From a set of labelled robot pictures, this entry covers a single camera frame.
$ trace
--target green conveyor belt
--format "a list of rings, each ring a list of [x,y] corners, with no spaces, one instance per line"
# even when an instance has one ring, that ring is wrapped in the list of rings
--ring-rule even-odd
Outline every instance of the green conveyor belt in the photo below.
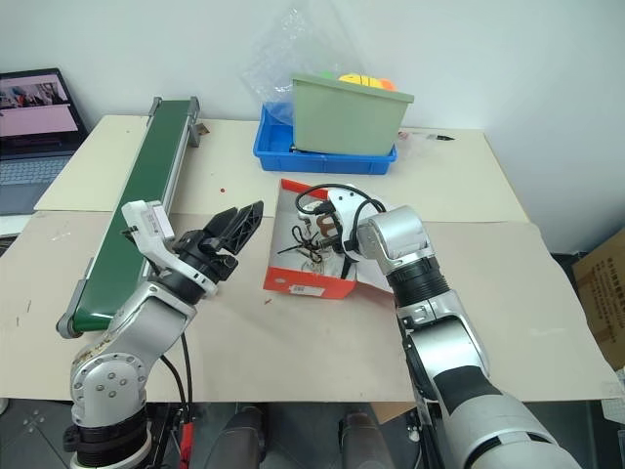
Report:
[[[121,207],[132,200],[162,200],[181,139],[186,137],[190,101],[162,101],[147,129],[126,188],[73,315],[76,332],[106,329],[117,309],[135,291],[143,256],[121,232]]]

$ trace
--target plastic bag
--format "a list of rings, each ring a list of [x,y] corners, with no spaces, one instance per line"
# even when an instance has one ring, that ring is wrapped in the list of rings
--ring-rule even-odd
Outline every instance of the plastic bag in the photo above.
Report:
[[[345,26],[331,0],[294,2],[262,36],[243,82],[280,122],[293,123],[293,73],[339,78],[366,74]]]

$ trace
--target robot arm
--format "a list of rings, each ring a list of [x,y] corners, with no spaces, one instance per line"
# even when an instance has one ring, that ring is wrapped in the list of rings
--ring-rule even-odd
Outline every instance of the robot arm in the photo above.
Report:
[[[237,254],[259,227],[263,202],[216,215],[203,230],[174,233],[159,202],[129,202],[122,213],[130,237],[154,275],[115,314],[108,330],[83,349],[71,368],[74,425],[64,436],[71,467],[133,468],[150,450],[146,382],[154,363],[182,336],[194,305],[228,279]]]
[[[354,208],[366,200],[358,193],[332,189],[328,198],[345,254],[375,260],[393,290],[417,398],[439,402],[457,467],[579,469],[520,401],[488,380],[485,350],[417,214],[368,203],[358,217]]]

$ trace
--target laptop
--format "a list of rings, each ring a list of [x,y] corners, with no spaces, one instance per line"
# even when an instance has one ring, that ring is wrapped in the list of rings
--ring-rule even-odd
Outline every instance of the laptop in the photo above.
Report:
[[[32,213],[86,138],[57,68],[0,73],[0,215]]]

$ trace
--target green storage box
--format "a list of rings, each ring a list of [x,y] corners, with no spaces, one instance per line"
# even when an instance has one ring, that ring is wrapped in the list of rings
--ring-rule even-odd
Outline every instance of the green storage box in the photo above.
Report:
[[[323,153],[388,155],[414,96],[295,73],[295,147]]]

